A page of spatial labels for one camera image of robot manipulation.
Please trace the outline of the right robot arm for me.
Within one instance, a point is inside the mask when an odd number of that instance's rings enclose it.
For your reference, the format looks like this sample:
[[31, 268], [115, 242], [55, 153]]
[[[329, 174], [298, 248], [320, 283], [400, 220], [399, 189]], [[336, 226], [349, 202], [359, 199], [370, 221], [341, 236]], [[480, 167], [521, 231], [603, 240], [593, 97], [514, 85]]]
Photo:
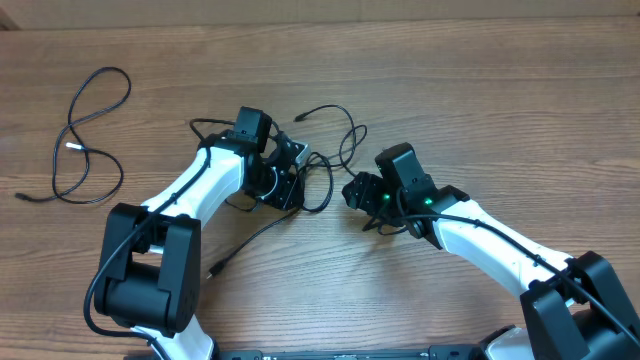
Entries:
[[430, 359], [636, 359], [639, 316], [601, 255], [579, 257], [540, 245], [490, 216], [462, 190], [436, 187], [414, 148], [401, 143], [343, 187], [346, 204], [366, 212], [366, 230], [392, 226], [460, 256], [520, 302], [525, 324], [476, 345], [431, 346]]

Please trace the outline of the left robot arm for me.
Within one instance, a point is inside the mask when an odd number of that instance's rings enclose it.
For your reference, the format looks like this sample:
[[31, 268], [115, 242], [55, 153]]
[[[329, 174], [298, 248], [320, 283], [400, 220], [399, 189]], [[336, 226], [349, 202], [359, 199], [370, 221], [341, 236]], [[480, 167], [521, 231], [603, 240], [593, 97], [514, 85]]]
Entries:
[[310, 147], [261, 110], [243, 107], [226, 130], [202, 136], [193, 163], [164, 191], [108, 215], [99, 269], [84, 301], [90, 329], [140, 338], [156, 359], [216, 359], [195, 311], [201, 232], [239, 191], [288, 212], [302, 200], [296, 174]]

